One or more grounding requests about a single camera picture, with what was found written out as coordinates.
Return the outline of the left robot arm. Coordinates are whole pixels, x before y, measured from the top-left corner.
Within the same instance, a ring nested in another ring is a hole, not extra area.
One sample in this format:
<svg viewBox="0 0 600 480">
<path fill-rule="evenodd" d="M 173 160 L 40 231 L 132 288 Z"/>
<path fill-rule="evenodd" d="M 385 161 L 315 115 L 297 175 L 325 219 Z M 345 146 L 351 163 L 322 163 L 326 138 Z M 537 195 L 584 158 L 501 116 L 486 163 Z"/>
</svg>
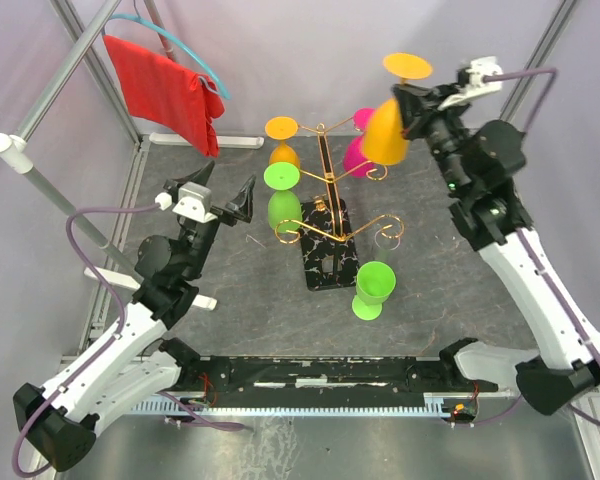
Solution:
<svg viewBox="0 0 600 480">
<path fill-rule="evenodd" d="M 225 206 L 212 203 L 207 186 L 215 163 L 165 182 L 142 212 L 171 210 L 177 237 L 151 235 L 138 248 L 134 270 L 139 287 L 124 303 L 94 265 L 89 270 L 110 293 L 118 318 L 70 365 L 41 386 L 23 384 L 13 396 L 19 436 L 12 468 L 20 478 L 48 469 L 64 472 L 91 450 L 97 438 L 146 397 L 195 387 L 198 354 L 178 339 L 166 340 L 199 294 L 199 279 L 220 226 L 248 223 L 253 217 L 250 176 Z"/>
</svg>

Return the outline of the green goblet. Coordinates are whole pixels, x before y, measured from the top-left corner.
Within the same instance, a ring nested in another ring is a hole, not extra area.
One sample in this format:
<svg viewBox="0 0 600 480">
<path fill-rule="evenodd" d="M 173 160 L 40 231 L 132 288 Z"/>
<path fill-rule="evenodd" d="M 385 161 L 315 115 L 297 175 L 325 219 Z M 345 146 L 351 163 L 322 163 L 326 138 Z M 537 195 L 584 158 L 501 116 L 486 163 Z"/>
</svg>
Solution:
<svg viewBox="0 0 600 480">
<path fill-rule="evenodd" d="M 370 261 L 362 265 L 356 276 L 356 294 L 351 304 L 353 313 L 364 321 L 377 319 L 396 283 L 395 272 L 388 264 Z"/>
<path fill-rule="evenodd" d="M 299 169 L 289 162 L 276 162 L 265 169 L 263 178 L 274 190 L 268 203 L 270 227 L 279 234 L 297 231 L 302 220 L 302 207 L 292 188 L 300 180 Z"/>
</svg>

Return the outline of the clear wine glass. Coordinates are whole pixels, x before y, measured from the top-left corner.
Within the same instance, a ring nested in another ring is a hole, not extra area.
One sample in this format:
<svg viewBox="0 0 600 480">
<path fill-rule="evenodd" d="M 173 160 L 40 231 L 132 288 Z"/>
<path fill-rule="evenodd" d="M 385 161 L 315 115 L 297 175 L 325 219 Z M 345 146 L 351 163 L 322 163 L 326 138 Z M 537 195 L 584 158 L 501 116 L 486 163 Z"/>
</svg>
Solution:
<svg viewBox="0 0 600 480">
<path fill-rule="evenodd" d="M 373 260 L 390 264 L 400 245 L 400 237 L 391 237 L 385 231 L 378 230 L 374 235 Z"/>
</svg>

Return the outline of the green goblet front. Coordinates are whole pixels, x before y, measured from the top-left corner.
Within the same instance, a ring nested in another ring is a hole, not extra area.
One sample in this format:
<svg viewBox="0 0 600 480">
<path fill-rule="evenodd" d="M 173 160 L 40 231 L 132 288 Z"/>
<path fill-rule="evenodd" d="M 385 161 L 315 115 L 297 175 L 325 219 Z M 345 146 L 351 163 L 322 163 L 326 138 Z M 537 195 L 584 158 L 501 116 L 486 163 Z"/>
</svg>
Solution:
<svg viewBox="0 0 600 480">
<path fill-rule="evenodd" d="M 362 265 L 356 276 L 356 294 L 351 304 L 353 313 L 364 321 L 377 319 L 396 283 L 395 272 L 388 264 L 370 261 Z"/>
</svg>

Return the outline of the gold wine glass rack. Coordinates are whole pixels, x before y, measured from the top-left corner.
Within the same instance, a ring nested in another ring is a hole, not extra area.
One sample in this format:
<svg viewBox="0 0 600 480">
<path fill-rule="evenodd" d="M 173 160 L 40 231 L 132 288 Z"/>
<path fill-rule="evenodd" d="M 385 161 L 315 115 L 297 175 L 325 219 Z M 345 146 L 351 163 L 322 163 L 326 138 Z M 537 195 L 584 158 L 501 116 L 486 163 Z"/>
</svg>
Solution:
<svg viewBox="0 0 600 480">
<path fill-rule="evenodd" d="M 317 138 L 323 173 L 317 175 L 303 170 L 300 161 L 300 180 L 304 175 L 317 179 L 325 187 L 326 193 L 306 202 L 300 201 L 302 220 L 297 231 L 282 234 L 274 231 L 274 234 L 283 244 L 300 245 L 306 284 L 310 291 L 353 287 L 359 270 L 353 237 L 377 222 L 384 224 L 379 230 L 391 237 L 401 237 L 405 226 L 399 217 L 384 214 L 354 230 L 346 203 L 338 191 L 338 181 L 349 174 L 345 171 L 338 174 L 334 168 L 327 137 L 331 129 L 320 123 L 306 130 Z"/>
</svg>

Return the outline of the magenta goblet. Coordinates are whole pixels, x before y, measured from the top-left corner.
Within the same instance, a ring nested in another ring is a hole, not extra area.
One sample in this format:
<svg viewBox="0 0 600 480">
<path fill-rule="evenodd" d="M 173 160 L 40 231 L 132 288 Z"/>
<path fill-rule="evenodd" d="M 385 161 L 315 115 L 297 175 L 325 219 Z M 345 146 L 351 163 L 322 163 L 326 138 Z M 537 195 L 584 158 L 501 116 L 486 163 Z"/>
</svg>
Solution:
<svg viewBox="0 0 600 480">
<path fill-rule="evenodd" d="M 357 110 L 352 117 L 354 128 L 364 133 L 373 113 L 374 109 L 369 107 Z M 387 169 L 385 167 L 380 168 L 362 154 L 362 140 L 363 137 L 359 135 L 347 147 L 342 162 L 345 173 L 356 178 L 367 178 L 374 181 L 384 180 L 388 174 Z"/>
</svg>

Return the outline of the orange goblet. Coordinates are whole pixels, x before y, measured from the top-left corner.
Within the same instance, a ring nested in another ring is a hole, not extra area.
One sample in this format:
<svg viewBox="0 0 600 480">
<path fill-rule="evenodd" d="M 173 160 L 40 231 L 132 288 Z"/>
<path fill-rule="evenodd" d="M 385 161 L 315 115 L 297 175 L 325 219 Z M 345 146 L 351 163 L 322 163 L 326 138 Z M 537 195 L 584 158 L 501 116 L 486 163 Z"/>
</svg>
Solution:
<svg viewBox="0 0 600 480">
<path fill-rule="evenodd" d="M 299 129 L 298 123 L 288 116 L 277 116 L 271 118 L 265 125 L 266 135 L 278 142 L 269 157 L 269 164 L 289 163 L 300 167 L 300 159 L 296 151 L 288 144 L 288 140 L 294 137 Z"/>
<path fill-rule="evenodd" d="M 433 68 L 425 59 L 409 53 L 396 52 L 383 59 L 383 67 L 396 76 L 400 86 L 408 80 L 421 80 L 432 74 Z M 391 96 L 376 108 L 369 118 L 360 150 L 369 161 L 396 165 L 404 160 L 410 141 L 403 137 L 403 124 L 398 101 Z"/>
</svg>

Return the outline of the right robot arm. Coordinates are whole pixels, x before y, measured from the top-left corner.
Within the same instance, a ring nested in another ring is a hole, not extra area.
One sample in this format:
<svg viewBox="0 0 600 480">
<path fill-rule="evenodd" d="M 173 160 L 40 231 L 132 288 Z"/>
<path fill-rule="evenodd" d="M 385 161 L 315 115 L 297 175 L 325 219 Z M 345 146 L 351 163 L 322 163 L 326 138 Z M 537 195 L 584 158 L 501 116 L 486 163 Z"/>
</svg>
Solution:
<svg viewBox="0 0 600 480">
<path fill-rule="evenodd" d="M 448 390 L 472 380 L 517 390 L 537 412 L 552 415 L 600 385 L 600 332 L 587 320 L 544 252 L 517 195 L 514 176 L 526 165 L 524 135 L 508 122 L 463 124 L 463 106 L 444 106 L 454 85 L 395 84 L 398 132 L 424 140 L 447 184 L 458 233 L 497 275 L 529 326 L 534 350 L 460 340 L 437 367 Z"/>
</svg>

